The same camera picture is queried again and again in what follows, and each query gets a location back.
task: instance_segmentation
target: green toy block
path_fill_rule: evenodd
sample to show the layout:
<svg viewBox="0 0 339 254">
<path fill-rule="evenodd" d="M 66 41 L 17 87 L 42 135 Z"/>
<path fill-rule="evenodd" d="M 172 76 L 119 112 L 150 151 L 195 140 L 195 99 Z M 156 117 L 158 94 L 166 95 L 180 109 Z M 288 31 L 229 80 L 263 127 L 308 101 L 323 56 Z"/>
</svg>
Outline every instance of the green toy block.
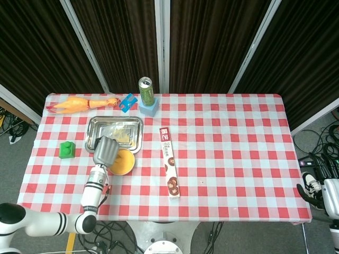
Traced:
<svg viewBox="0 0 339 254">
<path fill-rule="evenodd" d="M 59 158 L 74 158 L 75 157 L 75 144 L 70 141 L 66 141 L 60 144 Z"/>
</svg>

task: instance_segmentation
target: table leg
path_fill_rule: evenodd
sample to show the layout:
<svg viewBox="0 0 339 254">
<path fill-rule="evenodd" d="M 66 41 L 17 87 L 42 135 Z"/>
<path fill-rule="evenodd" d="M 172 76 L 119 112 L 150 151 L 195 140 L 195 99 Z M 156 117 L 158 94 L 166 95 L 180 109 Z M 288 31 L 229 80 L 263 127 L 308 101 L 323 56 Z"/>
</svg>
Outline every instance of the table leg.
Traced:
<svg viewBox="0 0 339 254">
<path fill-rule="evenodd" d="M 309 254 L 308 244 L 307 244 L 307 238 L 306 238 L 306 231 L 305 231 L 305 224 L 301 224 L 302 227 L 302 236 L 304 237 L 304 243 L 306 248 L 306 254 Z"/>
<path fill-rule="evenodd" d="M 163 233 L 169 233 L 168 235 L 174 235 L 174 243 L 178 245 L 183 254 L 190 254 L 191 241 L 193 234 L 200 222 L 173 222 L 173 223 L 156 223 L 148 221 L 128 221 L 132 228 L 137 244 L 143 250 L 146 250 L 152 244 L 152 238 L 156 234 L 162 235 Z"/>
</svg>

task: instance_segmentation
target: yellow object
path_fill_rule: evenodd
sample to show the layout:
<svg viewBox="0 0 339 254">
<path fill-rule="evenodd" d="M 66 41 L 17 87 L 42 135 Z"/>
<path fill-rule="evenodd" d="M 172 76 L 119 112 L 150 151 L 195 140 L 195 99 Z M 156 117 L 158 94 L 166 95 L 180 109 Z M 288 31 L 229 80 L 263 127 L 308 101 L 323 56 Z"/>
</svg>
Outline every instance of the yellow object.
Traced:
<svg viewBox="0 0 339 254">
<path fill-rule="evenodd" d="M 1 116 L 0 116 L 0 127 L 1 127 L 2 124 L 4 123 L 4 120 L 5 120 L 5 116 L 4 116 L 4 115 L 1 115 Z"/>
<path fill-rule="evenodd" d="M 130 133 L 126 131 L 128 130 L 115 129 L 114 132 L 112 132 L 112 136 L 119 143 L 128 143 L 131 137 L 130 137 Z"/>
<path fill-rule="evenodd" d="M 75 241 L 75 233 L 69 233 L 68 235 L 68 241 L 67 241 L 67 246 L 66 246 L 66 254 L 71 254 L 74 246 L 74 241 Z"/>
<path fill-rule="evenodd" d="M 86 111 L 96 107 L 117 106 L 119 101 L 120 100 L 117 98 L 91 100 L 70 96 L 65 102 L 56 104 L 53 103 L 49 106 L 46 106 L 46 109 L 50 113 L 67 114 Z"/>
<path fill-rule="evenodd" d="M 110 172 L 122 176 L 129 173 L 134 167 L 134 154 L 128 149 L 120 149 L 114 164 L 110 167 Z"/>
</svg>

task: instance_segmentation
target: black curtain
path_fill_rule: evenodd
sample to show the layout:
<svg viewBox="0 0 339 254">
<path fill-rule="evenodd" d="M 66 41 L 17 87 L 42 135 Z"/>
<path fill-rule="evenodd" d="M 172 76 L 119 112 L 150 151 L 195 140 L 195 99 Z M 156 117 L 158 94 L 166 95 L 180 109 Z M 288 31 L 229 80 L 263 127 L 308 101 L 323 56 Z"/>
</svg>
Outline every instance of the black curtain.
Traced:
<svg viewBox="0 0 339 254">
<path fill-rule="evenodd" d="M 277 93 L 290 128 L 339 97 L 339 1 L 282 1 L 236 93 Z"/>
<path fill-rule="evenodd" d="M 226 93 L 270 0 L 172 0 L 169 91 Z"/>
<path fill-rule="evenodd" d="M 0 84 L 41 114 L 50 93 L 103 89 L 60 1 L 0 1 Z"/>
<path fill-rule="evenodd" d="M 138 93 L 147 76 L 159 93 L 154 0 L 72 0 L 113 93 Z"/>
</svg>

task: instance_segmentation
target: cookie image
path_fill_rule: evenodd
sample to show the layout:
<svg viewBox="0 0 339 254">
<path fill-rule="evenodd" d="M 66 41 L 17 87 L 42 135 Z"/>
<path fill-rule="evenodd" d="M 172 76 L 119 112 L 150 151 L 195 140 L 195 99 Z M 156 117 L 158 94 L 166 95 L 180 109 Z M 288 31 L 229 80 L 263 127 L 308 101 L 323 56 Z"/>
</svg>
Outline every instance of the cookie image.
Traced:
<svg viewBox="0 0 339 254">
<path fill-rule="evenodd" d="M 168 159 L 168 164 L 170 164 L 171 166 L 174 166 L 174 158 L 173 157 L 170 157 Z"/>
<path fill-rule="evenodd" d="M 171 195 L 176 196 L 179 194 L 178 182 L 176 180 L 176 177 L 171 177 L 167 182 L 167 186 L 168 191 Z"/>
<path fill-rule="evenodd" d="M 170 189 L 170 194 L 173 195 L 173 196 L 176 196 L 179 194 L 179 189 L 178 187 L 175 187 L 174 189 Z"/>
</svg>

